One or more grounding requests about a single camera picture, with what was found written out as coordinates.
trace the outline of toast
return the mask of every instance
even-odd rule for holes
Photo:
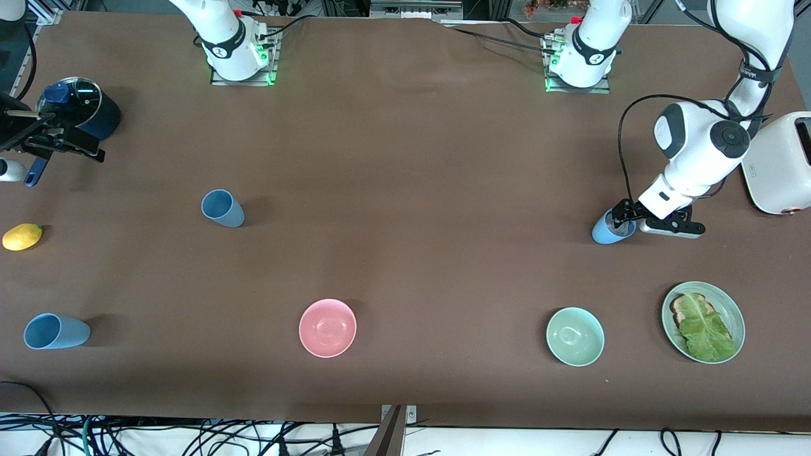
[[[700,293],[692,293],[692,295],[695,295],[697,297],[698,302],[702,306],[704,306],[708,314],[717,312],[715,308],[712,307],[712,304],[707,302],[706,296]],[[685,318],[687,318],[687,316],[681,310],[682,301],[684,301],[684,295],[681,295],[678,298],[674,299],[673,303],[670,305],[670,310],[671,312],[673,312],[673,317],[676,319],[676,326],[681,325],[681,322],[684,321]],[[727,337],[732,339],[732,334],[729,333],[729,330],[727,330]]]

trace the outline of green plate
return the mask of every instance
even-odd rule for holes
[[[732,335],[732,341],[737,346],[737,350],[735,350],[732,356],[722,361],[708,362],[701,361],[687,352],[687,343],[681,336],[679,327],[676,326],[676,318],[674,318],[673,311],[670,309],[670,305],[673,301],[680,295],[686,293],[699,293],[704,295],[707,298],[707,302],[712,304],[715,311],[720,314],[721,321],[727,326],[729,333]],[[662,326],[664,327],[664,333],[667,334],[667,338],[670,339],[670,342],[673,343],[675,348],[693,361],[704,364],[721,364],[735,358],[735,356],[740,353],[740,348],[744,346],[744,340],[746,339],[744,316],[740,314],[740,309],[737,304],[735,304],[735,301],[717,286],[704,282],[685,282],[674,286],[673,289],[670,290],[670,293],[667,294],[662,304]]]

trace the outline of toaster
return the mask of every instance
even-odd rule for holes
[[[754,204],[791,214],[811,206],[811,112],[786,114],[752,139],[741,166]]]

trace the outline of lemon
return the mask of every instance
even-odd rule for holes
[[[2,245],[14,252],[33,247],[42,238],[42,227],[33,223],[24,223],[8,230],[2,236]]]

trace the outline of blue handle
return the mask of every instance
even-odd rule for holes
[[[40,182],[40,177],[42,177],[42,173],[45,172],[45,167],[47,165],[47,160],[37,157],[36,160],[34,160],[34,163],[31,165],[31,169],[28,170],[28,175],[25,176],[25,187],[33,187]]]

